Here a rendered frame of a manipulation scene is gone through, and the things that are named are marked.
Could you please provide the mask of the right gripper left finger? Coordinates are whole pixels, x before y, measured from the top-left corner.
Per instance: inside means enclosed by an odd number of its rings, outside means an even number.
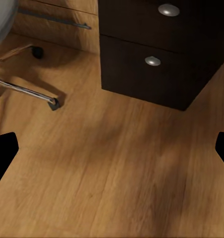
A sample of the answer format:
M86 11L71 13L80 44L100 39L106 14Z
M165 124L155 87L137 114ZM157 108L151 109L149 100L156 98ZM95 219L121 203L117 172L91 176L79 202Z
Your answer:
M19 144L14 132L0 135L0 180L19 151Z

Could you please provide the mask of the swivel chair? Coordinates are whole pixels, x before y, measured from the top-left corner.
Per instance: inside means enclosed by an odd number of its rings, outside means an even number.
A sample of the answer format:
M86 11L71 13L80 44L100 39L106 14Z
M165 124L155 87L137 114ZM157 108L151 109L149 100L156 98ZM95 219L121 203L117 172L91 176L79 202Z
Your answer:
M18 7L19 7L19 0L0 0L0 44L10 31L10 28L16 17ZM0 63L26 50L29 47L32 49L32 55L35 58L37 59L42 58L42 55L44 52L43 48L34 47L32 42L27 42L16 48L12 48L6 52L1 53ZM36 97L36 98L48 101L53 111L61 107L60 103L58 102L56 98L52 98L47 95L29 90L27 88L3 81L2 79L0 79L0 86L32 96L32 97Z

